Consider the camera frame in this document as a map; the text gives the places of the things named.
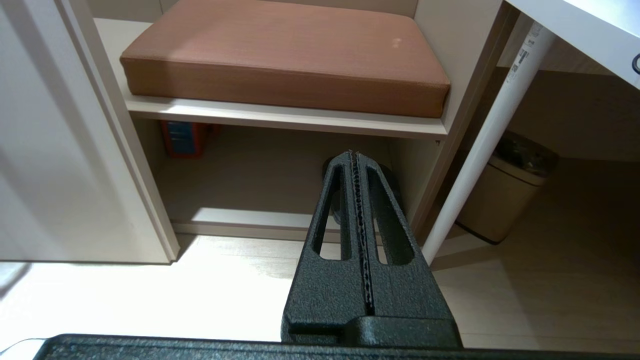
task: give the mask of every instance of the white shelf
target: white shelf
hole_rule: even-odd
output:
[[[447,135],[440,119],[131,95],[120,55],[151,24],[110,19],[95,19],[95,24],[127,108],[136,116],[400,138],[439,140]]]
[[[508,0],[557,36],[640,88],[632,60],[640,53],[640,1]]]
[[[177,233],[304,240],[323,163],[348,149],[390,167],[383,137],[225,126],[202,158],[168,159],[156,182]],[[332,217],[326,228],[339,239]]]

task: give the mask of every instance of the white desk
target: white desk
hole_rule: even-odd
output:
[[[431,263],[556,36],[640,89],[640,1],[507,0],[535,20],[422,253]]]

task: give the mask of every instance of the cabinet door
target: cabinet door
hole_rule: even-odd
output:
[[[0,47],[0,260],[175,259],[86,3],[0,1]]]

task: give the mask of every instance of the black textured plastic part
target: black textured plastic part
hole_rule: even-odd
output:
[[[34,360],[631,360],[640,356],[512,350],[426,350],[286,345],[243,341],[60,335],[47,340]]]
[[[344,204],[340,261],[319,255],[337,189]],[[378,259],[374,218],[388,265]],[[462,346],[453,315],[393,191],[378,164],[362,154],[345,152],[328,165],[282,317],[282,341]]]

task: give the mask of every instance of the black plastic bracket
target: black plastic bracket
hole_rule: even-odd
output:
[[[320,257],[333,194],[342,190],[340,260]],[[377,223],[387,264],[376,246]],[[447,303],[380,166],[334,158],[282,317],[284,343],[461,348]]]

